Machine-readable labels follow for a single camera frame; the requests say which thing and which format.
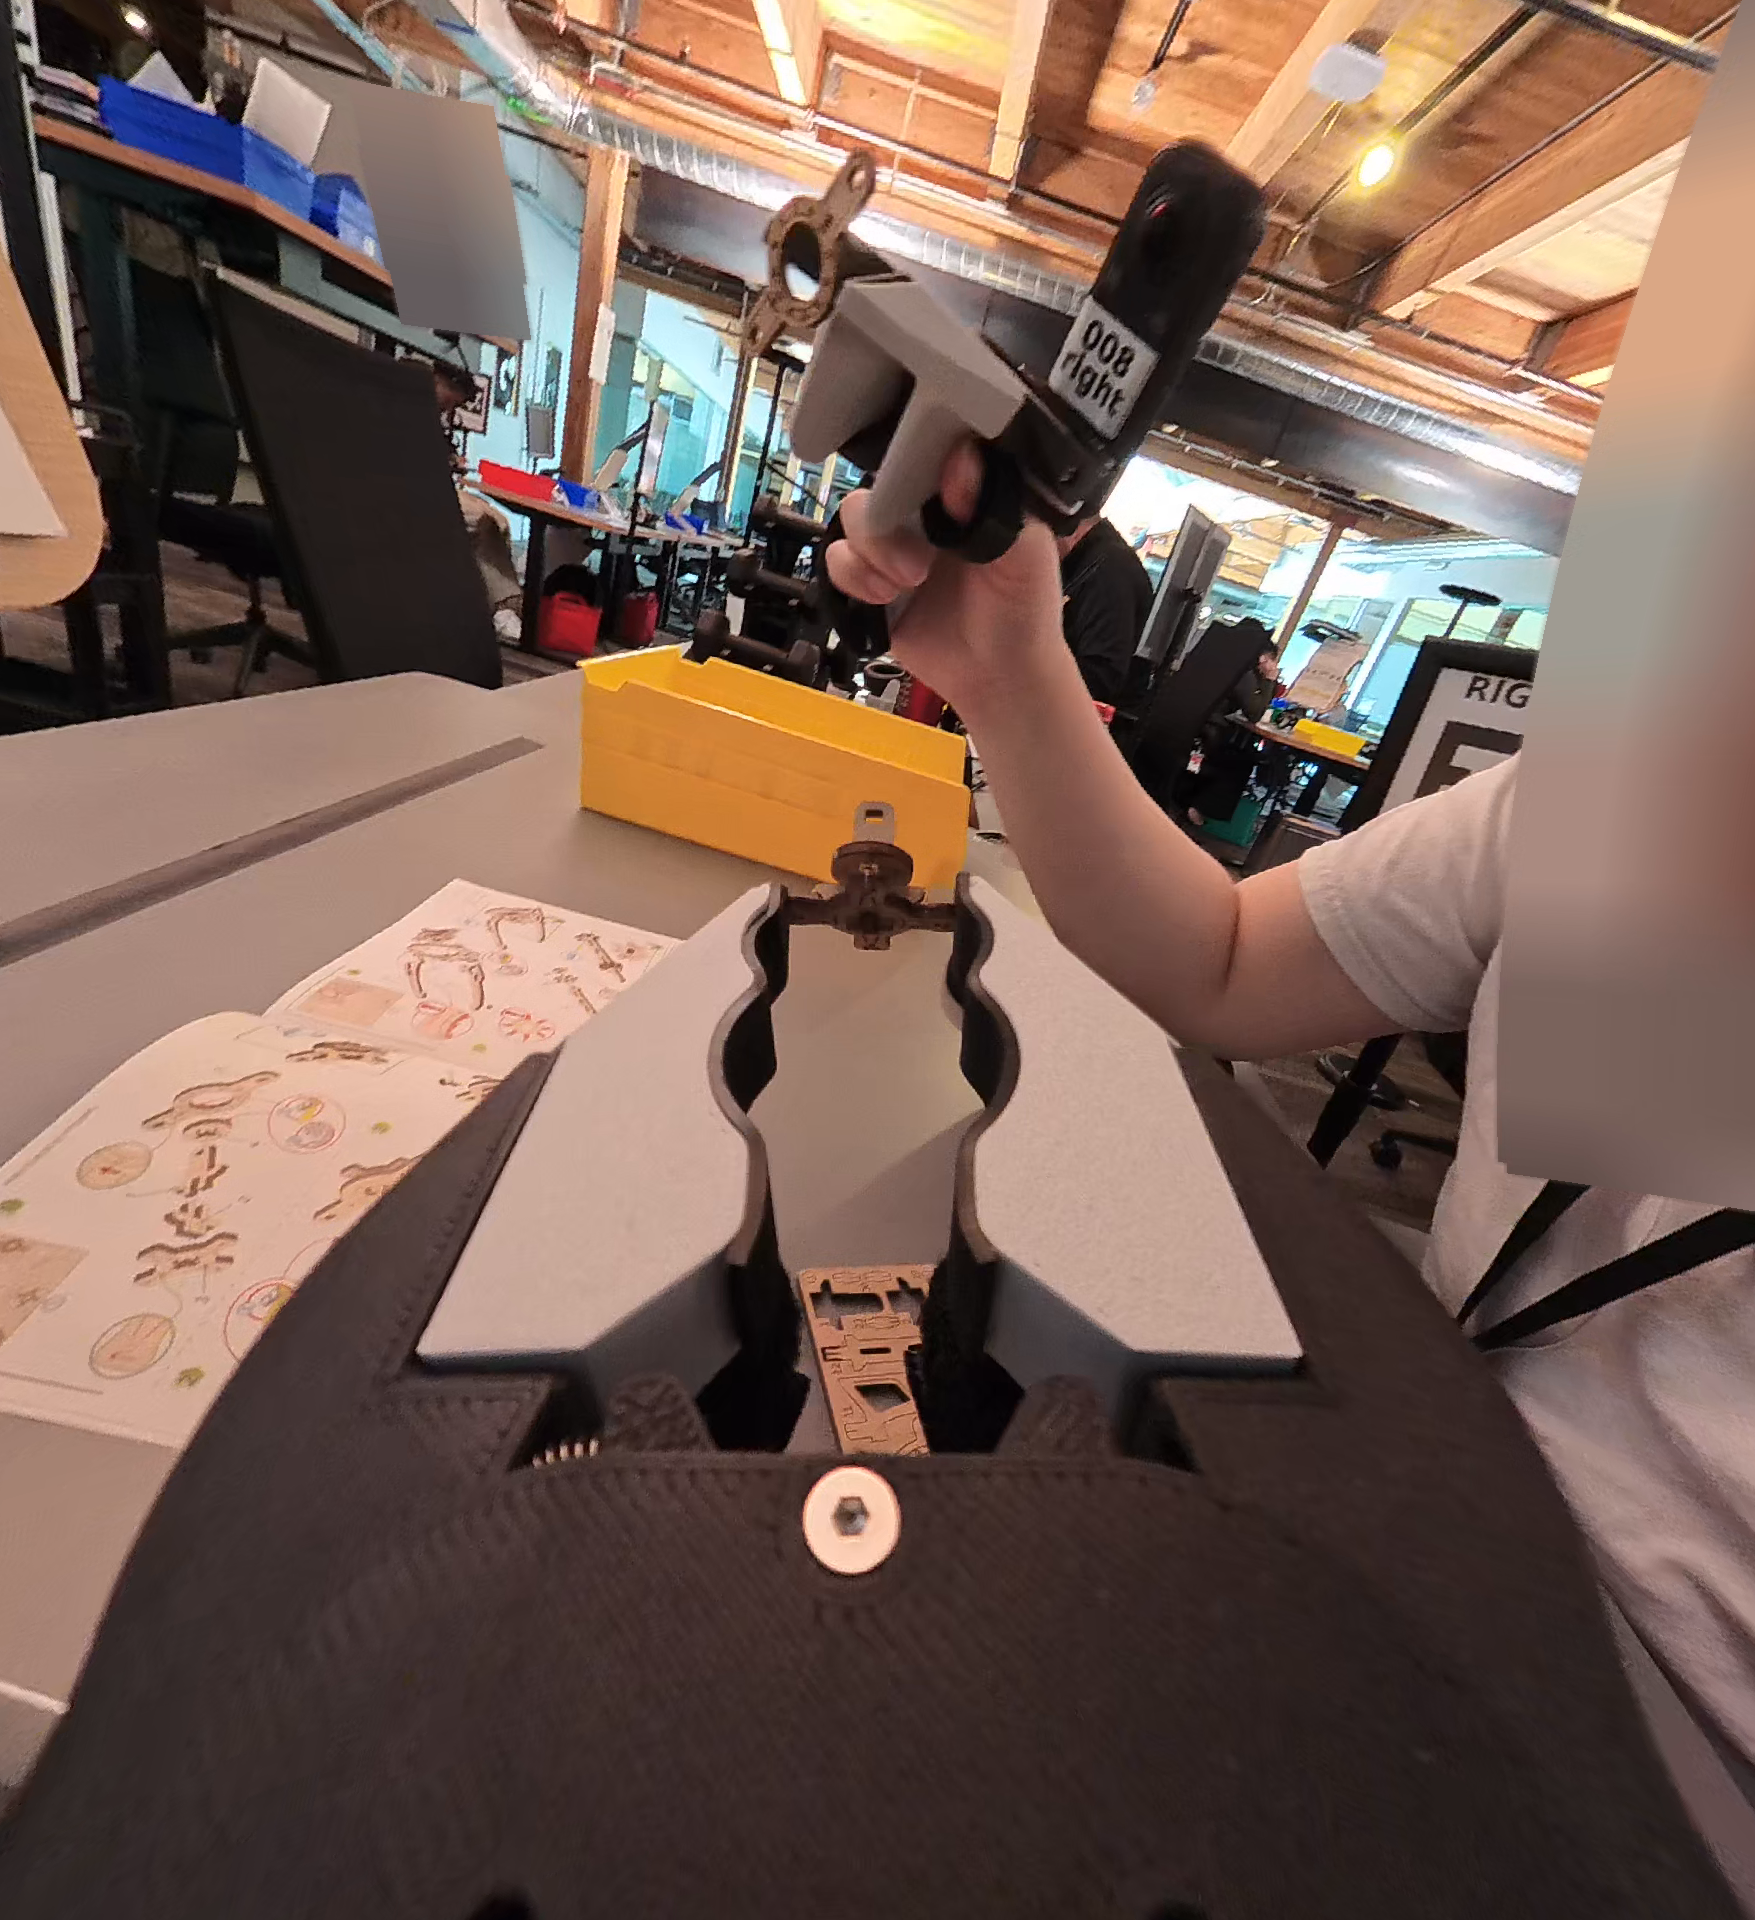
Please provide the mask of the black framed sign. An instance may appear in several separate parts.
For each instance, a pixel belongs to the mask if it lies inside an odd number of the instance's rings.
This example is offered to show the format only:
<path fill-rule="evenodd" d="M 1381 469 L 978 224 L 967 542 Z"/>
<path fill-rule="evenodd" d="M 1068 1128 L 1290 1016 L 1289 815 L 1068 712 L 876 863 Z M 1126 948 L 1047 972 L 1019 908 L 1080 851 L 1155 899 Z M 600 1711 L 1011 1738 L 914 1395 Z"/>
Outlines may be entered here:
<path fill-rule="evenodd" d="M 1526 647 L 1423 641 L 1344 826 L 1367 824 L 1516 754 L 1534 668 L 1536 652 Z"/>

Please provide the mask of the small wooden axle part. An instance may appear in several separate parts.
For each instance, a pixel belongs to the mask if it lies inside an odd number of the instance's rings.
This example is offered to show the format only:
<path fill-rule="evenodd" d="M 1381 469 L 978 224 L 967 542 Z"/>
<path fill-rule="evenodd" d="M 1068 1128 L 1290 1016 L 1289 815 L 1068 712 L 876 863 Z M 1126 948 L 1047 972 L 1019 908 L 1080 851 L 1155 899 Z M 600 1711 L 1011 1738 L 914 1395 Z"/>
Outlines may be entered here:
<path fill-rule="evenodd" d="M 955 905 L 931 901 L 914 885 L 914 859 L 893 841 L 890 802 L 853 809 L 849 837 L 830 859 L 830 883 L 808 898 L 787 895 L 784 924 L 833 927 L 859 950 L 888 950 L 912 931 L 955 931 Z"/>

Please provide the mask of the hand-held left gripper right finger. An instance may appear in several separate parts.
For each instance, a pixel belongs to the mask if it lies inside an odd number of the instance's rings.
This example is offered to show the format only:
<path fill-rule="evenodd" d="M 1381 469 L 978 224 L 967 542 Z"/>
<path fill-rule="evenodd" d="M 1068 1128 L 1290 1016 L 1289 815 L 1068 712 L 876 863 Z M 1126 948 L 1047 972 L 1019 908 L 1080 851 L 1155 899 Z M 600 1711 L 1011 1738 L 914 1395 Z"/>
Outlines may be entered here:
<path fill-rule="evenodd" d="M 1169 1039 L 961 874 L 959 1339 L 1011 1377 L 1283 1377 L 1300 1340 Z"/>

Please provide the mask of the illustrated instruction booklet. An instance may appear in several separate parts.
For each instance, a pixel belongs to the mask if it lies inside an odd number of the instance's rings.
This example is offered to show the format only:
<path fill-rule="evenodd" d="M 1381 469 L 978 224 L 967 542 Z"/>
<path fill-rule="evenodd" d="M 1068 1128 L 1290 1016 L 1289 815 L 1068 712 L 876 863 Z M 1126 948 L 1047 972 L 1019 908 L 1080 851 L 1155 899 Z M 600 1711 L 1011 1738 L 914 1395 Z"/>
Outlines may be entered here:
<path fill-rule="evenodd" d="M 0 1414 L 180 1450 L 332 1241 L 674 946 L 453 878 L 133 1055 L 0 1165 Z"/>

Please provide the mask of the black panel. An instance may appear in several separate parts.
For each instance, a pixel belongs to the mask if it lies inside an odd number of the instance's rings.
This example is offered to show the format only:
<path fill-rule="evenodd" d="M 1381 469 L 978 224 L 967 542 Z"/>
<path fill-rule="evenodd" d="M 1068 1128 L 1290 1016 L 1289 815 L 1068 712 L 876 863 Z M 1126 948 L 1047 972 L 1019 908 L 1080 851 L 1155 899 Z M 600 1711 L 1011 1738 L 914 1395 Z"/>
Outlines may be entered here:
<path fill-rule="evenodd" d="M 429 372 L 208 281 L 221 371 L 289 598 L 329 684 L 427 673 L 501 685 Z"/>

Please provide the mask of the black knobbed stand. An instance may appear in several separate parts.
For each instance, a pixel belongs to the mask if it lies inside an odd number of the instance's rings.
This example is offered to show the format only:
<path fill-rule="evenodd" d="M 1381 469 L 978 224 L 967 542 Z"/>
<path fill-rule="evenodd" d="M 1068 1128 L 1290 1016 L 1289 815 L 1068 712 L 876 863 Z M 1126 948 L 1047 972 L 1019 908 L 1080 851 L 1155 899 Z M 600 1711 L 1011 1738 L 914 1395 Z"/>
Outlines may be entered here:
<path fill-rule="evenodd" d="M 870 660 L 883 654 L 877 612 L 853 612 L 827 578 L 822 550 L 840 539 L 840 514 L 817 519 L 759 498 L 752 542 L 722 565 L 722 605 L 698 612 L 685 661 L 728 661 L 795 685 L 854 694 Z"/>

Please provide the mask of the laser-cut wooden parts sheet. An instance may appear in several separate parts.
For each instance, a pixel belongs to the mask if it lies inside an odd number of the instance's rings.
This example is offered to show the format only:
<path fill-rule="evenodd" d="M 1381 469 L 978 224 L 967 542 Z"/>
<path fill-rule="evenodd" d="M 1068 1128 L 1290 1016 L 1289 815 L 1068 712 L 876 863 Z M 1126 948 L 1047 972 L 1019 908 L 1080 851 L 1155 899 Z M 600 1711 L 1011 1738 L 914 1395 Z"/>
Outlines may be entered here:
<path fill-rule="evenodd" d="M 817 1374 L 840 1452 L 929 1452 L 912 1357 L 936 1268 L 929 1262 L 808 1267 L 797 1275 Z"/>

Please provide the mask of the yellow plastic bin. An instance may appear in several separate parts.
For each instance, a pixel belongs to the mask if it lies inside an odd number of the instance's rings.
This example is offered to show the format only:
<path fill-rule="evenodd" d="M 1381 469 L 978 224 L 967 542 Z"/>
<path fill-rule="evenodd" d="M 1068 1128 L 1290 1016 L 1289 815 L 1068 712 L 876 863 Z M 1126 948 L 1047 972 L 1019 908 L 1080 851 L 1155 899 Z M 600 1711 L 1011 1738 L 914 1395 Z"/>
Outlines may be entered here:
<path fill-rule="evenodd" d="M 883 802 L 918 885 L 948 890 L 964 866 L 952 732 L 674 647 L 588 660 L 578 679 L 590 813 L 824 881 L 856 809 Z"/>

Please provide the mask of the black chair base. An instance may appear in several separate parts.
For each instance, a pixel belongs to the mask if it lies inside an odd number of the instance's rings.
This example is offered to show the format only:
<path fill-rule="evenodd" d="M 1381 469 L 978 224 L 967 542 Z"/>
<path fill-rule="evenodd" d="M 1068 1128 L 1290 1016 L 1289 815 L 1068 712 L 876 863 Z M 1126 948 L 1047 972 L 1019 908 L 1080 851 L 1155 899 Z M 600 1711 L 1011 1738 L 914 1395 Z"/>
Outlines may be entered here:
<path fill-rule="evenodd" d="M 1359 1119 L 1372 1108 L 1381 1113 L 1408 1111 L 1413 1101 L 1390 1079 L 1390 1062 L 1404 1040 L 1402 1035 L 1385 1035 L 1363 1042 L 1356 1053 L 1320 1053 L 1315 1057 L 1315 1069 L 1326 1086 L 1320 1113 L 1304 1139 L 1304 1151 L 1312 1162 L 1325 1167 L 1345 1139 L 1359 1128 Z M 1429 1069 L 1457 1097 L 1464 1097 L 1468 1069 L 1468 1039 L 1462 1030 L 1421 1032 L 1418 1047 Z M 1415 1148 L 1455 1159 L 1458 1150 L 1457 1133 L 1434 1135 L 1420 1133 L 1404 1124 L 1383 1128 L 1370 1142 L 1370 1162 L 1396 1172 L 1404 1164 L 1404 1151 Z"/>

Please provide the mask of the person's right hand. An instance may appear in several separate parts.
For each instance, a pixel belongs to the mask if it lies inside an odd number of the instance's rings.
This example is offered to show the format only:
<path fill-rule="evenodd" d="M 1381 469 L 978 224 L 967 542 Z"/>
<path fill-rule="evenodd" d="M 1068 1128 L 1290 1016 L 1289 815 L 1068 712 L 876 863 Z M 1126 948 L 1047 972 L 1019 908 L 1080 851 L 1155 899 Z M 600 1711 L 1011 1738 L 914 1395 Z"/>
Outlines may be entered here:
<path fill-rule="evenodd" d="M 842 499 L 838 529 L 824 550 L 830 585 L 885 614 L 891 655 L 972 732 L 1070 694 L 1084 701 L 1063 641 L 1056 541 L 1044 523 L 1027 519 L 1003 556 L 974 562 L 920 530 L 880 533 L 863 488 Z"/>

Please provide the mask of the row of blue bins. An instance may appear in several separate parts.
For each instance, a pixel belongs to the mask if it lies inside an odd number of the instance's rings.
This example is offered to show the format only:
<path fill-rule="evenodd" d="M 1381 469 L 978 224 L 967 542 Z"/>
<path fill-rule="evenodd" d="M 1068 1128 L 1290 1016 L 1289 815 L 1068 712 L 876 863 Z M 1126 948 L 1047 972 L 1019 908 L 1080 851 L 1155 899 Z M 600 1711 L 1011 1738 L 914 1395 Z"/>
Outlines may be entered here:
<path fill-rule="evenodd" d="M 103 76 L 103 126 L 123 145 L 244 186 L 381 264 L 374 215 L 355 178 L 317 174 L 259 131 L 215 111 Z"/>

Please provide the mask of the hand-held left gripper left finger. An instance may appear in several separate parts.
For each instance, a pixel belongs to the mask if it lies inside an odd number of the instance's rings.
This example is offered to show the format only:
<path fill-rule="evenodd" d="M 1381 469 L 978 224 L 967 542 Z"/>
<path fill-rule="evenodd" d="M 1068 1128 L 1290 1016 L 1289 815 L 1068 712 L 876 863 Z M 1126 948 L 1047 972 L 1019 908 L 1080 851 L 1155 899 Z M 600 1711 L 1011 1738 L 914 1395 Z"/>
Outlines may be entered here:
<path fill-rule="evenodd" d="M 761 885 L 552 1057 L 417 1355 L 584 1377 L 788 1363 L 768 1151 L 787 895 Z"/>

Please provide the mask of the wooden flange ring part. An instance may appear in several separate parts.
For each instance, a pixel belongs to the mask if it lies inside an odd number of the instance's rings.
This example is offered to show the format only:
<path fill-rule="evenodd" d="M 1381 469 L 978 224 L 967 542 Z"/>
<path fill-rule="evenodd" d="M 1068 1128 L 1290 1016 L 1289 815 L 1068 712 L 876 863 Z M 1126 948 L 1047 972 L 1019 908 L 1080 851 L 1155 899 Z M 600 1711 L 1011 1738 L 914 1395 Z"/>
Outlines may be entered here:
<path fill-rule="evenodd" d="M 797 195 L 768 219 L 766 281 L 742 315 L 742 361 L 765 356 L 784 337 L 808 337 L 829 318 L 837 300 L 818 298 L 818 252 L 853 235 L 877 178 L 876 155 L 854 147 L 821 194 Z"/>

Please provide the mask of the person's right forearm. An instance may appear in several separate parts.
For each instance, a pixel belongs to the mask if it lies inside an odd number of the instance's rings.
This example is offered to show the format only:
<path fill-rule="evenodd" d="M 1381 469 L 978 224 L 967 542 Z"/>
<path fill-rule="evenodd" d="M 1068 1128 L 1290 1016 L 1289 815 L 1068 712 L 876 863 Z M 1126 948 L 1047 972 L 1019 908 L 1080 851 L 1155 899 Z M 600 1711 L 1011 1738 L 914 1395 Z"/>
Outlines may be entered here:
<path fill-rule="evenodd" d="M 1056 939 L 1171 1040 L 1262 1060 L 1396 1029 L 1292 864 L 1235 878 L 1150 801 L 1055 624 L 983 655 L 957 709 Z"/>

